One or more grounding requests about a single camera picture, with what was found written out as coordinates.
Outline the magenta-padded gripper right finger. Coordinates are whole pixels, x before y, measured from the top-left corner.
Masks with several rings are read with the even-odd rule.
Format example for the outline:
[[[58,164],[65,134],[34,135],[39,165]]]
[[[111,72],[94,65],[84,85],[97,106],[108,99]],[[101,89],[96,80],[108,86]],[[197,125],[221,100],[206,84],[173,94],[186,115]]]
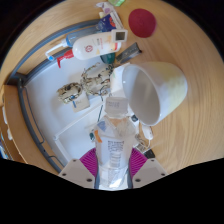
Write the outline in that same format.
[[[147,158],[139,150],[132,149],[127,175],[129,189],[143,187],[166,175],[167,172],[155,158]]]

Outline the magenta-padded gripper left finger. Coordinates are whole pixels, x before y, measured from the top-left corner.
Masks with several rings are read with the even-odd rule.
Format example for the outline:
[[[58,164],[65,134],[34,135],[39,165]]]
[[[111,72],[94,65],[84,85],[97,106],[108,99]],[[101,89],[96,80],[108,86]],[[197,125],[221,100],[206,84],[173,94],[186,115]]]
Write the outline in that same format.
[[[89,150],[80,159],[72,159],[59,176],[81,187],[98,189],[100,177],[96,149]]]

